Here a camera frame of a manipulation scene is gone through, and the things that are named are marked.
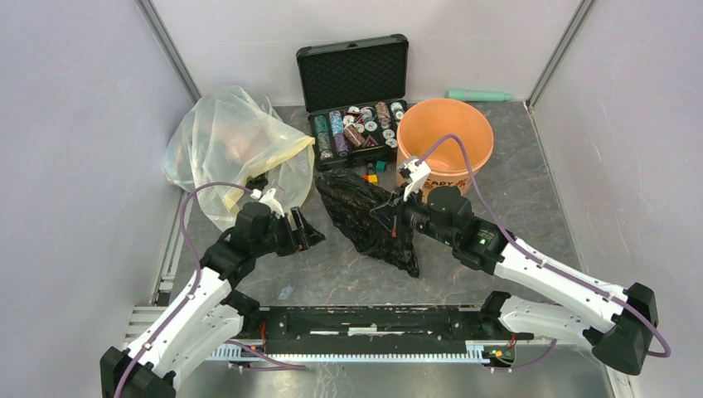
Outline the aluminium frame rail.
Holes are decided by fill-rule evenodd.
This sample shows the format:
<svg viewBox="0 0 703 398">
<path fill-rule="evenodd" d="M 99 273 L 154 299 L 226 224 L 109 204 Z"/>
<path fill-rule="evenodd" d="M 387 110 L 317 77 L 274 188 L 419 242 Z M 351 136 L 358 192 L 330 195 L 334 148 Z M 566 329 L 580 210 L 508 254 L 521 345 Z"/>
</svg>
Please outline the aluminium frame rail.
<svg viewBox="0 0 703 398">
<path fill-rule="evenodd" d="M 156 5 L 152 0 L 136 0 L 135 2 L 152 30 L 153 35 L 156 37 L 167 60 L 175 71 L 177 78 L 187 92 L 188 97 L 192 103 L 195 104 L 201 98 L 201 92 L 192 74 L 188 70 L 187 64 L 183 60 L 180 51 L 177 49 L 176 43 L 172 39 Z"/>
</svg>

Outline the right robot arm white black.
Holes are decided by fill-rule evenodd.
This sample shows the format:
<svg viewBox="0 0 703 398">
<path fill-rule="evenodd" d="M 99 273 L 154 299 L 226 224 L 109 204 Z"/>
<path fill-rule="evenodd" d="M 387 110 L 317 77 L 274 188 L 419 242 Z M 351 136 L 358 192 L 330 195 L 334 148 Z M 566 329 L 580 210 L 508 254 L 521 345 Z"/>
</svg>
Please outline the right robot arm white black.
<svg viewBox="0 0 703 398">
<path fill-rule="evenodd" d="M 370 214 L 394 238 L 419 232 L 449 246 L 469 269 L 510 280 L 549 300 L 533 303 L 514 294 L 490 294 L 478 317 L 489 338 L 508 331 L 549 337 L 588 348 L 604 365 L 630 376 L 640 375 L 654 354 L 650 346 L 658 313 L 652 289 L 607 283 L 542 254 L 475 216 L 456 187 L 436 188 L 427 200 L 398 188 Z"/>
</svg>

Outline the black plastic trash bag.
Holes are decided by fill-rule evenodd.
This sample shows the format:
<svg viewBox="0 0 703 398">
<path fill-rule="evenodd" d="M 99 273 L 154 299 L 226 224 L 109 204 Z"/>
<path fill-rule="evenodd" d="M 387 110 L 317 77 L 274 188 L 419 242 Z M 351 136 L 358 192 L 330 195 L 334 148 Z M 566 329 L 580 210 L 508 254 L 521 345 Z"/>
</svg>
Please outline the black plastic trash bag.
<svg viewBox="0 0 703 398">
<path fill-rule="evenodd" d="M 352 242 L 358 253 L 382 260 L 413 278 L 419 277 L 414 232 L 400 226 L 396 236 L 392 236 L 393 225 L 371 214 L 374 208 L 389 201 L 390 192 L 351 169 L 320 172 L 314 183 L 333 225 Z"/>
</svg>

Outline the orange plastic trash bin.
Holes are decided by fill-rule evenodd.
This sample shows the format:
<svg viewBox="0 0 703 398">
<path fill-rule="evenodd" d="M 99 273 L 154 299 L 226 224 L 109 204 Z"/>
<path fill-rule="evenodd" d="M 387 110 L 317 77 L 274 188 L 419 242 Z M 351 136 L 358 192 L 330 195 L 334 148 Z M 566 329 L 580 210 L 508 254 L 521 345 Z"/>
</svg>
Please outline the orange plastic trash bin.
<svg viewBox="0 0 703 398">
<path fill-rule="evenodd" d="M 428 99 L 411 106 L 398 125 L 395 139 L 397 166 L 416 156 L 431 169 L 421 189 L 422 201 L 441 187 L 456 188 L 466 196 L 494 148 L 494 133 L 487 118 L 455 99 Z M 405 188 L 399 172 L 397 185 Z"/>
</svg>

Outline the translucent yellow plastic bag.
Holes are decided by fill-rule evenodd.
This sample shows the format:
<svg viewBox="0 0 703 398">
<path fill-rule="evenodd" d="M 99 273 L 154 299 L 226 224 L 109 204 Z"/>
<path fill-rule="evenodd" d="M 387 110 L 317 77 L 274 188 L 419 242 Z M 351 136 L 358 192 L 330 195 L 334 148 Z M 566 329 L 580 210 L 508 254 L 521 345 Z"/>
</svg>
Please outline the translucent yellow plastic bag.
<svg viewBox="0 0 703 398">
<path fill-rule="evenodd" d="M 220 230 L 235 223 L 248 201 L 241 191 L 263 175 L 284 210 L 301 206 L 313 182 L 314 140 L 286 124 L 270 100 L 238 85 L 200 98 L 183 117 L 163 160 L 165 178 L 197 195 L 201 211 Z"/>
</svg>

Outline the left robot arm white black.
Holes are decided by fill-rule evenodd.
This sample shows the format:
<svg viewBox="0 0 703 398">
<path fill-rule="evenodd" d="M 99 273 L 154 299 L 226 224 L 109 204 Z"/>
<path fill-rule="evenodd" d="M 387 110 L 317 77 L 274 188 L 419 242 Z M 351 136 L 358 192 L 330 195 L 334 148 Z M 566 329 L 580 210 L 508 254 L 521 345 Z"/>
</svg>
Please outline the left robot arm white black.
<svg viewBox="0 0 703 398">
<path fill-rule="evenodd" d="M 264 203 L 246 204 L 159 318 L 126 348 L 111 347 L 101 357 L 102 395 L 174 397 L 227 339 L 259 331 L 259 303 L 236 289 L 256 260 L 294 255 L 324 239 L 297 207 L 279 215 Z"/>
</svg>

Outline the black poker chip case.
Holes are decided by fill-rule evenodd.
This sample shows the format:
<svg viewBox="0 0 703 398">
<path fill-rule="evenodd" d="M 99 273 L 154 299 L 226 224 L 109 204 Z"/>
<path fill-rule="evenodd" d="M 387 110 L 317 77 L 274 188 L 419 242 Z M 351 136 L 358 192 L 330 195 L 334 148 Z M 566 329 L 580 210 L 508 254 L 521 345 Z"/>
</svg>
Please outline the black poker chip case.
<svg viewBox="0 0 703 398">
<path fill-rule="evenodd" d="M 409 48 L 392 34 L 297 50 L 317 170 L 395 160 Z"/>
</svg>

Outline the mint green cylinder tool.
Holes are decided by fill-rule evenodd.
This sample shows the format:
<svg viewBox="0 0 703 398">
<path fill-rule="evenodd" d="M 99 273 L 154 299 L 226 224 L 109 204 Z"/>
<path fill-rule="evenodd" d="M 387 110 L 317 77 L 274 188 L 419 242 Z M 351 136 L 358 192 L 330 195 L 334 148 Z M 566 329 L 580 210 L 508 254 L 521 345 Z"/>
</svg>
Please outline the mint green cylinder tool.
<svg viewBox="0 0 703 398">
<path fill-rule="evenodd" d="M 514 96 L 509 93 L 462 89 L 447 90 L 445 97 L 462 102 L 507 102 L 514 100 Z"/>
</svg>

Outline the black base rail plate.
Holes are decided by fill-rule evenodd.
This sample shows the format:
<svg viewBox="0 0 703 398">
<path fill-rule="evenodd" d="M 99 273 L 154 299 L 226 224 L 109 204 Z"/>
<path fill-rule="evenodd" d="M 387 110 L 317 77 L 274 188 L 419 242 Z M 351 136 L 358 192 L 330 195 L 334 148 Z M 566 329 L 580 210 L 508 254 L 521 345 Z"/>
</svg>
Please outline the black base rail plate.
<svg viewBox="0 0 703 398">
<path fill-rule="evenodd" d="M 449 354 L 469 341 L 509 342 L 512 332 L 476 307 L 458 305 L 262 308 L 239 339 L 268 354 Z"/>
</svg>

